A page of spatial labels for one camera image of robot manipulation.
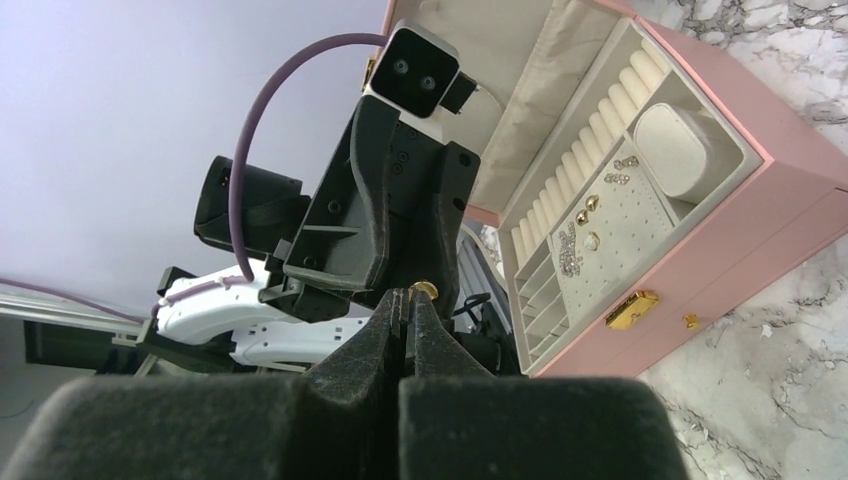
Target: jewelry compartment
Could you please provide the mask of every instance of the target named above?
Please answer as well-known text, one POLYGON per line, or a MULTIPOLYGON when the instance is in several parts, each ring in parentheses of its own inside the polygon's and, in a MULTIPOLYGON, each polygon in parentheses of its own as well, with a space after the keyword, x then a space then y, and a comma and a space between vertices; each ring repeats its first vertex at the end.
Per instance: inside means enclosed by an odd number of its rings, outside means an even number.
POLYGON ((533 374, 552 360, 761 163, 641 27, 621 20, 501 216, 522 370, 533 374), (694 133, 672 142, 678 159, 658 157, 656 145, 663 142, 657 135, 680 136, 680 125, 643 125, 642 144, 653 155, 645 157, 634 134, 652 109, 697 115, 707 127, 683 124, 694 133), (721 155, 720 177, 692 168, 694 158, 705 171, 710 155, 721 155), (669 188, 676 178, 689 178, 695 195, 669 188))

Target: camera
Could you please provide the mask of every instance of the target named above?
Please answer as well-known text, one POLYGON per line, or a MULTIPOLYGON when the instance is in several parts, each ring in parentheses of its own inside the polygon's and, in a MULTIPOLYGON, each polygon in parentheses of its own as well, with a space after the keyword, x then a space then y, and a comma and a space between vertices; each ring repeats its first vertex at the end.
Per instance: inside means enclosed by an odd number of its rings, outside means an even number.
POLYGON ((456 49, 423 27, 400 23, 383 50, 371 89, 419 118, 427 118, 459 75, 456 49))

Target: gold latch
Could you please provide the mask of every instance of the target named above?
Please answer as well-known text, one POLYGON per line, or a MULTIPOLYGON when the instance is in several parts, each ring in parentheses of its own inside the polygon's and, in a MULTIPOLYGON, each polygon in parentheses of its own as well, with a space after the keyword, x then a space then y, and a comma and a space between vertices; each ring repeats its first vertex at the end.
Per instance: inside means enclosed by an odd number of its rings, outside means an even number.
POLYGON ((636 290, 607 315, 607 326, 615 330, 628 329, 659 302, 656 293, 636 290))
POLYGON ((365 64, 365 78, 362 79, 362 91, 365 91, 365 86, 368 85, 368 80, 371 80, 371 74, 374 73, 374 65, 377 63, 377 55, 368 57, 368 62, 365 64))

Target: gold knob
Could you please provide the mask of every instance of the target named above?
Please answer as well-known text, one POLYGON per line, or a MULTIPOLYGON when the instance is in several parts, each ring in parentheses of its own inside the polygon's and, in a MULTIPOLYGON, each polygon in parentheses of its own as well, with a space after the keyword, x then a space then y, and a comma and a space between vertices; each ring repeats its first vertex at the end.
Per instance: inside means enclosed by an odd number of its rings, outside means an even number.
POLYGON ((439 289, 427 280, 419 280, 413 283, 412 286, 409 287, 409 293, 412 294, 414 290, 426 293, 430 297, 430 300, 439 298, 439 289))
POLYGON ((598 202, 600 202, 600 201, 601 201, 601 197, 599 197, 598 195, 589 195, 586 198, 586 210, 589 210, 590 212, 594 212, 595 210, 598 209, 598 202))
POLYGON ((689 315, 684 315, 683 320, 686 321, 686 328, 689 330, 693 330, 698 328, 698 316, 694 313, 690 313, 689 315))
POLYGON ((586 210, 580 210, 577 212, 577 216, 574 217, 574 220, 577 222, 577 225, 583 226, 589 223, 589 212, 586 210))

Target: marble surface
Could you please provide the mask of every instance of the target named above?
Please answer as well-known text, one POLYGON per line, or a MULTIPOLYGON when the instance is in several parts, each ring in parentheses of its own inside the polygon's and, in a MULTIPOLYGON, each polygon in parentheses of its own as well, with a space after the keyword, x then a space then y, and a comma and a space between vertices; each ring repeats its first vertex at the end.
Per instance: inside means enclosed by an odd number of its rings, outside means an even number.
MULTIPOLYGON (((848 1, 633 4, 728 51, 848 153, 848 1)), ((692 479, 848 479, 846 317, 848 237, 641 375, 692 479)))

